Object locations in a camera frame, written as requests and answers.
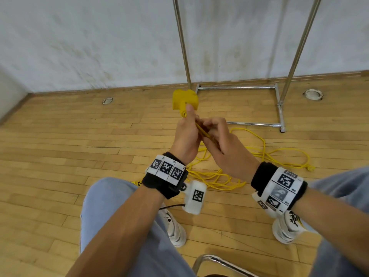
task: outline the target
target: right hand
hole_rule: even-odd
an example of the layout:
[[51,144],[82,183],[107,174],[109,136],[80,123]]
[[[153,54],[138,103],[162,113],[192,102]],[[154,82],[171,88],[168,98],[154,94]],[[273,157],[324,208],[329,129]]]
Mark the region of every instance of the right hand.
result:
[[251,183],[260,165],[256,157],[245,148],[236,135],[229,132],[224,118],[205,118],[201,121],[210,129],[209,135],[219,141],[221,151],[209,138],[203,137],[203,142],[216,164],[225,174]]

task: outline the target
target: white wall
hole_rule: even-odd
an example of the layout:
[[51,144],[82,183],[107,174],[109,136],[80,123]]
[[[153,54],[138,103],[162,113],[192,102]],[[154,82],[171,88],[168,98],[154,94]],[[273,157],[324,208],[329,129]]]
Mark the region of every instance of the white wall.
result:
[[0,118],[26,95],[27,91],[0,69]]
[[[286,76],[313,0],[179,0],[193,82]],[[369,69],[369,0],[323,0],[296,75]],[[186,82],[172,0],[0,0],[34,92]]]

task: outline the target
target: left hand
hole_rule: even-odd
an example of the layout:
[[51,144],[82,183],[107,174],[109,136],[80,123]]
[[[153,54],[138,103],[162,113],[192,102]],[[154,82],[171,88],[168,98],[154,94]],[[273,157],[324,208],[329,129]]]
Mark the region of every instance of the left hand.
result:
[[202,140],[195,123],[196,120],[199,120],[199,117],[196,116],[191,104],[186,105],[186,112],[187,116],[177,124],[176,136],[169,150],[185,165],[195,159]]

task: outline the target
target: white sneaker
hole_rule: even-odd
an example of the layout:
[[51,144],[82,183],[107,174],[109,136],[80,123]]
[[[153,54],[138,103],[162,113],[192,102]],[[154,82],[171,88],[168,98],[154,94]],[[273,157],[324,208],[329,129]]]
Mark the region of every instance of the white sneaker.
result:
[[187,240],[187,234],[185,229],[177,223],[176,219],[173,215],[165,209],[165,218],[168,220],[168,236],[174,247],[179,248],[182,247]]
[[287,211],[276,219],[272,226],[274,237],[283,244],[290,244],[301,233],[306,231],[300,217],[292,211]]

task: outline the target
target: black cable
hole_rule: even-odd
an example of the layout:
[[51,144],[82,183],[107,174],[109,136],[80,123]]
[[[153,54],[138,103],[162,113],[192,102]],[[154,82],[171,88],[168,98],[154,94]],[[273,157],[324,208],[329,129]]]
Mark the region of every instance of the black cable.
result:
[[185,204],[170,205],[170,206],[167,206],[167,207],[160,208],[159,210],[168,209],[168,208],[177,207],[177,206],[186,206],[186,205]]

